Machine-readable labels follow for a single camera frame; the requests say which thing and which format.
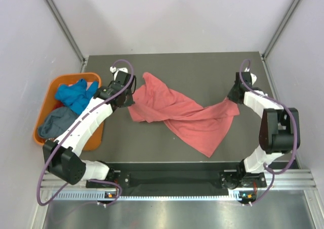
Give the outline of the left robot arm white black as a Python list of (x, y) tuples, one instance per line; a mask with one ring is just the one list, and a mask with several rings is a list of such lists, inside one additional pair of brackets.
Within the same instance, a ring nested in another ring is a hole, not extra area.
[(54, 141), (43, 145), (46, 170), (75, 185), (81, 180), (97, 179), (104, 187), (114, 183), (112, 168), (101, 161), (83, 161), (80, 154), (97, 128), (117, 108), (133, 105), (132, 84), (136, 77), (126, 68), (113, 68), (113, 81), (97, 89), (79, 118)]

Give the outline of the pink t shirt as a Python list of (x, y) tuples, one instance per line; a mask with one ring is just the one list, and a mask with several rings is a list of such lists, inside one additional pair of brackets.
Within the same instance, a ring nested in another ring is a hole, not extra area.
[(191, 98), (167, 87), (160, 79), (145, 72), (144, 84), (128, 108), (134, 122), (163, 122), (183, 142), (210, 158), (226, 137), (238, 105), (228, 98), (203, 107)]

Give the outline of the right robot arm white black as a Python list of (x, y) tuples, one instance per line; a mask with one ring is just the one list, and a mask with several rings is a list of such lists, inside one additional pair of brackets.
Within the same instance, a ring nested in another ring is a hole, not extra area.
[[(260, 118), (259, 145), (254, 152), (243, 159), (236, 174), (241, 186), (249, 186), (255, 175), (265, 170), (271, 174), (286, 172), (294, 162), (300, 146), (299, 112), (287, 108), (279, 101), (270, 98), (259, 88), (253, 87), (257, 77), (249, 71), (237, 72), (228, 99), (251, 108)], [(291, 160), (281, 171), (275, 172), (269, 165), (277, 158), (292, 153)]]

